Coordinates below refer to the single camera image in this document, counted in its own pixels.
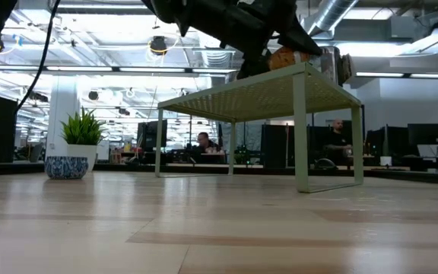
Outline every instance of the green plant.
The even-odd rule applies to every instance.
[[[68,116],[67,123],[62,122],[62,137],[69,145],[97,145],[100,142],[104,122],[96,120],[93,112],[85,113],[82,108],[81,116],[76,112],[73,118]]]
[[[236,164],[249,164],[249,150],[245,145],[239,145],[234,151],[234,160]]]

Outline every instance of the orange object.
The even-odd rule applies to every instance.
[[[310,55],[307,53],[294,52],[292,49],[282,46],[271,55],[269,67],[271,70],[281,69],[298,62],[307,62],[309,59]]]

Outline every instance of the table top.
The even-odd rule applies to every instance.
[[[158,108],[223,122],[292,116],[293,79],[299,74],[306,75],[307,113],[361,105],[356,97],[311,65],[300,63],[160,102]]]

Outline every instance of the wall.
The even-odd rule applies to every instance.
[[[357,89],[365,105],[366,130],[409,123],[438,123],[438,80],[382,78]],[[423,156],[433,156],[419,145]]]

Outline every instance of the blue and white pot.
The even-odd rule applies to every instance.
[[[45,172],[51,179],[81,179],[89,168],[87,157],[48,156]]]
[[[97,145],[68,145],[67,155],[74,157],[86,157],[91,172],[96,163]]]

